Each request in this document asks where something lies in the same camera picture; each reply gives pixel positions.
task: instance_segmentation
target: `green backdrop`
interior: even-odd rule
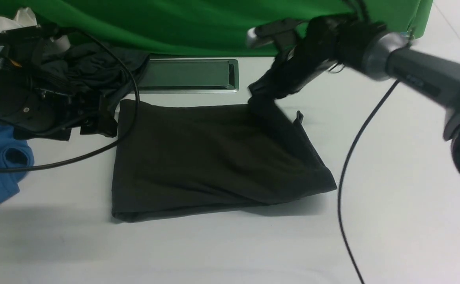
[[[372,20],[423,35],[433,0],[366,0]],[[31,7],[42,20],[80,27],[100,39],[188,56],[271,55],[245,46],[250,27],[282,18],[347,12],[340,0],[0,0],[0,15]]]

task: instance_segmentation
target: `folded black fabric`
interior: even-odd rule
[[[149,53],[105,45],[131,70],[137,82],[144,77]],[[112,110],[133,89],[120,64],[95,43],[77,45],[62,54],[44,56],[42,69],[69,81],[79,92],[98,90],[109,99]]]
[[[120,104],[120,134],[131,124],[134,103]],[[134,132],[116,150],[112,215],[134,222],[273,205],[334,189],[301,117],[291,123],[273,101],[196,108],[141,102]]]

